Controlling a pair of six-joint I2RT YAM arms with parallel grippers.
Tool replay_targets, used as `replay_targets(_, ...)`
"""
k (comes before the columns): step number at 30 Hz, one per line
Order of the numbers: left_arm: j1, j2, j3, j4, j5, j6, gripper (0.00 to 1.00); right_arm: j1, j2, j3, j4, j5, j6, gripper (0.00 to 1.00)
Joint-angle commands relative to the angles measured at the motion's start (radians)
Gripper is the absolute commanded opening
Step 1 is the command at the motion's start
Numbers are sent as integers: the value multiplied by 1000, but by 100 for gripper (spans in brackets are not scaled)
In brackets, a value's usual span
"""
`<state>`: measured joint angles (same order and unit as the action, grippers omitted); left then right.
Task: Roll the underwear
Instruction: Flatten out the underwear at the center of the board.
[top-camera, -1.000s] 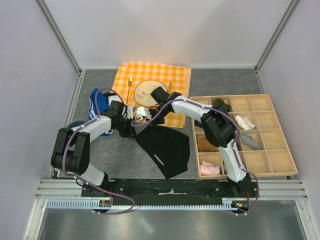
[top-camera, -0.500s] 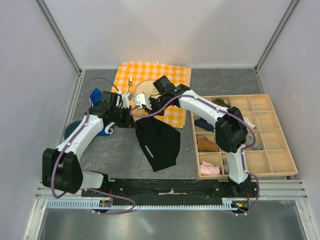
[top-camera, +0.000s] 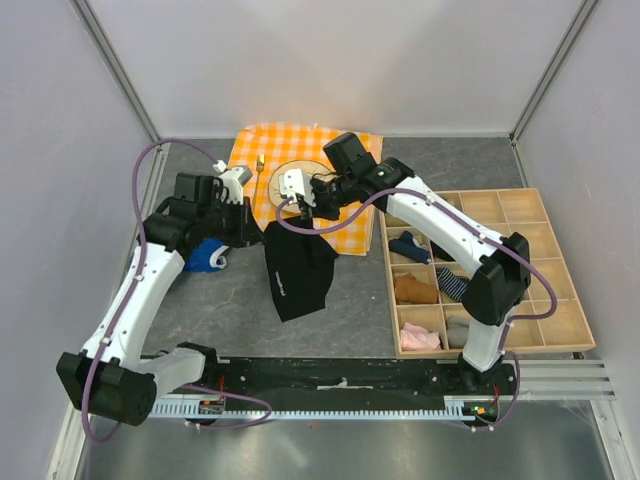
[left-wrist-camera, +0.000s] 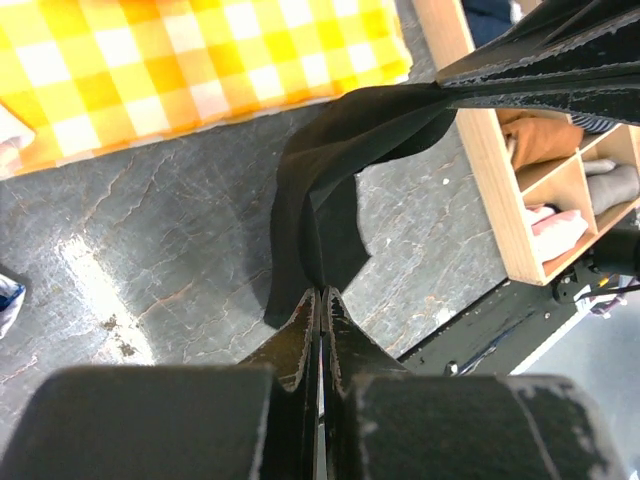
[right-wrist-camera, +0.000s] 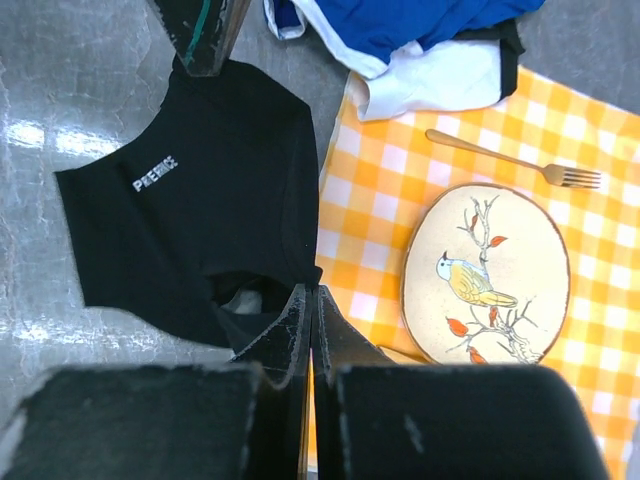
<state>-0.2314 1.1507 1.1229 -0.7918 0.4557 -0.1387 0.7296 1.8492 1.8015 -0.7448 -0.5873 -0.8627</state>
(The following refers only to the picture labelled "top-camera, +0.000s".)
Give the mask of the black underwear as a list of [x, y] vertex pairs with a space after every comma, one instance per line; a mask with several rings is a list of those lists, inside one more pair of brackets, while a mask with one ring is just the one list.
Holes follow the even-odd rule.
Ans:
[[273, 304], [282, 322], [326, 308], [339, 254], [319, 235], [302, 235], [277, 221], [265, 230], [265, 261]]

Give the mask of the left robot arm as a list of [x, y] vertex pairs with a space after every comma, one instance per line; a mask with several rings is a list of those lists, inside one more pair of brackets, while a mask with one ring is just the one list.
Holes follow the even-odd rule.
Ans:
[[157, 399], [185, 384], [198, 393], [216, 388], [212, 348], [182, 343], [155, 359], [143, 358], [142, 349], [169, 287], [204, 240], [232, 248], [262, 242], [244, 193], [251, 176], [246, 167], [177, 175], [173, 194], [144, 220], [144, 236], [103, 320], [78, 353], [58, 360], [56, 372], [76, 409], [138, 426]]

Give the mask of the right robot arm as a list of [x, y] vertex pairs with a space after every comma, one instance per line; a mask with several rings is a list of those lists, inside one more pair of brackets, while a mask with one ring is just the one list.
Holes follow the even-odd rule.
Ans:
[[465, 391], [483, 392], [502, 356], [507, 316], [531, 284], [528, 241], [472, 220], [400, 160], [378, 163], [351, 132], [329, 141], [323, 151], [336, 176], [311, 181], [315, 216], [335, 220], [341, 208], [374, 198], [376, 208], [426, 235], [470, 275], [461, 303], [471, 322], [457, 377]]

